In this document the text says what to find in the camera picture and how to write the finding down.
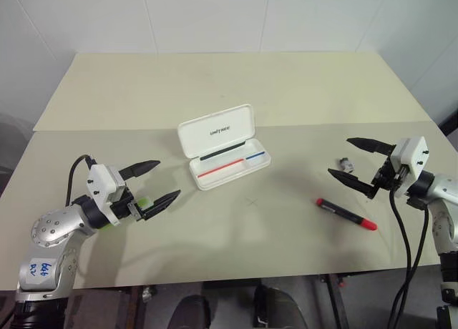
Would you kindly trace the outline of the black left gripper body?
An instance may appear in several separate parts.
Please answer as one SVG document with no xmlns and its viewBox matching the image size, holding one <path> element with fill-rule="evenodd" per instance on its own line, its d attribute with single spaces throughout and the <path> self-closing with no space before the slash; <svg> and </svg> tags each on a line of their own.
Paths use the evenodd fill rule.
<svg viewBox="0 0 458 329">
<path fill-rule="evenodd" d="M 121 198 L 110 205 L 118 220 L 132 216 L 136 221 L 144 220 L 145 214 L 134 199 L 133 194 L 125 188 Z"/>
</svg>

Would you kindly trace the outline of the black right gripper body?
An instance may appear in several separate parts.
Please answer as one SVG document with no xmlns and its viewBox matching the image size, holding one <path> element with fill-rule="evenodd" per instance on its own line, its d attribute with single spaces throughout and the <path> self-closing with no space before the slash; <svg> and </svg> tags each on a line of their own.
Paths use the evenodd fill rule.
<svg viewBox="0 0 458 329">
<path fill-rule="evenodd" d="M 398 190 L 404 183 L 408 173 L 409 167 L 407 165 L 402 164 L 400 167 L 394 167 L 390 158 L 387 157 L 371 183 L 375 190 Z"/>
</svg>

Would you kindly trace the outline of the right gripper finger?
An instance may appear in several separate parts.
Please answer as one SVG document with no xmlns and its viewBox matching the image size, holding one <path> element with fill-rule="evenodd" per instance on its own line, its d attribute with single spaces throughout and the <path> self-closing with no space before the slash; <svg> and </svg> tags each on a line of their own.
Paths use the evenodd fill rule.
<svg viewBox="0 0 458 329">
<path fill-rule="evenodd" d="M 362 149 L 367 152 L 371 153 L 379 153 L 386 156 L 390 156 L 393 152 L 395 145 L 394 144 L 387 144 L 384 142 L 380 142 L 375 139 L 368 139 L 362 137 L 352 137 L 346 140 L 348 143 L 352 144 L 359 149 Z"/>
<path fill-rule="evenodd" d="M 373 185 L 362 182 L 354 175 L 341 170 L 334 170 L 328 168 L 328 172 L 331 174 L 332 177 L 337 179 L 343 185 L 364 194 L 369 199 L 374 198 L 374 195 L 376 194 L 376 189 Z"/>
</svg>

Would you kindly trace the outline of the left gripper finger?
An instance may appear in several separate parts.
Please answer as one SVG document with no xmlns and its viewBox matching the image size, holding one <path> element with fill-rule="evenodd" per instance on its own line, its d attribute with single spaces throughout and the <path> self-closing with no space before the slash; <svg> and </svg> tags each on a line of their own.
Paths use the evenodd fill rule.
<svg viewBox="0 0 458 329">
<path fill-rule="evenodd" d="M 155 215 L 158 215 L 162 211 L 166 210 L 180 195 L 180 190 L 167 193 L 162 197 L 151 200 L 149 197 L 143 197 L 137 201 L 142 211 L 145 214 L 144 220 L 149 220 Z"/>
<path fill-rule="evenodd" d="M 138 162 L 119 170 L 119 174 L 124 181 L 127 181 L 133 177 L 140 177 L 148 173 L 159 164 L 159 160 L 147 160 L 144 162 Z"/>
</svg>

